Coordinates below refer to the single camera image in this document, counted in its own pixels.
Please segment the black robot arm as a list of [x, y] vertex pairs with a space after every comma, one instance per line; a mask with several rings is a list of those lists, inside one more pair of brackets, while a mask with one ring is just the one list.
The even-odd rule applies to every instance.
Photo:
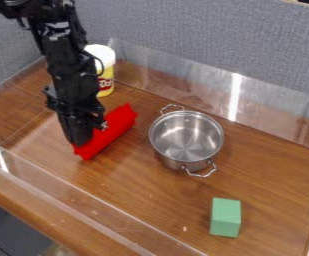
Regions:
[[106, 121], [97, 100], [98, 58], [85, 50], [87, 37], [75, 0], [0, 0], [0, 15], [32, 34], [53, 79], [43, 89], [46, 105], [58, 115], [66, 139], [81, 146], [91, 140], [93, 130], [106, 127]]

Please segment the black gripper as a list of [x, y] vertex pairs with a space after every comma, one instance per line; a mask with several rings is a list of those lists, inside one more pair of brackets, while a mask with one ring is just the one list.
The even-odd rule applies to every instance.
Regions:
[[97, 100], [98, 74], [93, 59], [48, 60], [53, 86], [43, 90], [47, 107], [57, 113], [66, 139], [82, 146], [93, 138], [93, 130], [105, 130], [105, 107]]

